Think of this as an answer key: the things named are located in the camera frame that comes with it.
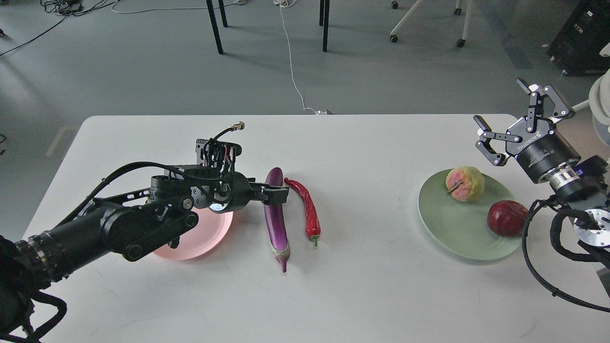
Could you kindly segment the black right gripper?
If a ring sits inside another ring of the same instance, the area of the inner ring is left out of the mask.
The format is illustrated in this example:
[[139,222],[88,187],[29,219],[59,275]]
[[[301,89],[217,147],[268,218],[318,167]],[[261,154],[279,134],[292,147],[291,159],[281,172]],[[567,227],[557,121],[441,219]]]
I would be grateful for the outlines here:
[[[507,134],[501,134],[492,131],[481,115],[473,115],[479,126],[479,140],[475,147],[492,165],[504,166],[508,155],[494,150],[491,141],[505,141],[506,152],[516,159],[533,183],[540,184],[547,182],[551,170],[573,167],[581,161],[581,156],[558,133],[555,125],[571,119],[575,111],[552,85],[528,84],[522,78],[517,78],[517,85],[529,96],[527,116],[512,124]],[[553,104],[549,113],[545,112],[545,100]]]

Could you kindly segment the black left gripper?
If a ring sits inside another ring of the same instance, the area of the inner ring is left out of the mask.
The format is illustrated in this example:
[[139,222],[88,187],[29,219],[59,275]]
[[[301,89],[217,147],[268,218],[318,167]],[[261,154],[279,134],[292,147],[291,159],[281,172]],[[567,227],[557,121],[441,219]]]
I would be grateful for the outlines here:
[[267,206],[281,205],[287,202],[289,188],[286,186],[266,185],[259,187],[255,178],[246,178],[235,173],[220,188],[209,209],[214,213],[234,212],[244,208],[251,201],[261,201]]

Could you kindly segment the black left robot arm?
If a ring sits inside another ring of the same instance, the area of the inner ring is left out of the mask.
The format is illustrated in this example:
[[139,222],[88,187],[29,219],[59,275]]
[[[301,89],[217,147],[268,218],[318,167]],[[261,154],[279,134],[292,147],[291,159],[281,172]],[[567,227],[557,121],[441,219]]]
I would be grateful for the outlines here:
[[[135,262],[196,226],[196,209],[233,212],[251,201],[281,205],[288,188],[247,178],[235,169],[242,147],[220,141],[220,134],[198,139],[197,163],[170,166],[132,162],[113,171],[51,230],[12,242],[1,239],[1,338],[37,343],[67,314],[62,299],[44,293],[53,282],[115,252]],[[99,198],[115,179],[133,170],[157,167],[148,188]]]

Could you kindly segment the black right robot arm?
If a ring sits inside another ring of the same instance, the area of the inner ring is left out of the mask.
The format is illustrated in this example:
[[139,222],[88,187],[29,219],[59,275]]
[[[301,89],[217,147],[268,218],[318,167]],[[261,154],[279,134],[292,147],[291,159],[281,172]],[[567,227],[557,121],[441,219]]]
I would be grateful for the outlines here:
[[549,229],[551,247],[575,262],[599,262],[609,266],[609,185],[604,180],[608,163],[600,156],[583,161],[575,148],[560,134],[557,123],[571,119],[573,108],[551,85],[517,84],[528,95],[525,116],[504,133],[494,132],[480,115],[475,146],[495,166],[514,158],[534,184],[548,182],[554,194],[535,200],[525,219],[521,250],[532,276],[554,297],[608,312],[608,307],[581,300],[561,291],[534,269],[527,250],[527,236],[534,215],[542,208],[555,211]]

